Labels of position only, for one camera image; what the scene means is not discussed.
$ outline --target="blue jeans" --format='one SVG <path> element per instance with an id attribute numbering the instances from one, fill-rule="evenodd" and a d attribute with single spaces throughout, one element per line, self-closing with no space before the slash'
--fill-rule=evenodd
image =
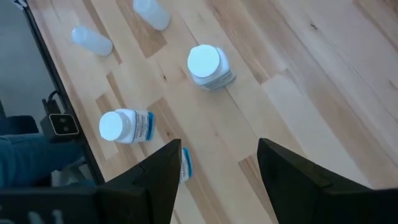
<path id="1" fill-rule="evenodd" d="M 31 186 L 82 156 L 75 142 L 52 144 L 42 134 L 0 136 L 0 188 Z"/>

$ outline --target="wood grain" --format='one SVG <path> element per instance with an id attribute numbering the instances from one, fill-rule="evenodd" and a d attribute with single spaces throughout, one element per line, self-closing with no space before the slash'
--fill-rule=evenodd
<path id="1" fill-rule="evenodd" d="M 153 29 L 132 10 L 132 1 L 116 0 L 116 4 L 129 24 L 131 32 L 137 39 L 145 58 L 152 56 L 167 44 L 161 32 Z"/>
<path id="2" fill-rule="evenodd" d="M 254 156 L 269 138 L 364 185 L 398 187 L 395 0 L 158 2 L 172 18 L 162 32 L 130 0 L 28 0 L 105 180 L 181 138 L 194 176 L 172 223 L 276 224 Z M 113 54 L 74 44 L 78 25 L 109 37 Z M 192 82 L 198 44 L 224 50 L 234 83 Z M 152 110 L 153 140 L 102 139 L 98 122 L 117 108 Z"/>

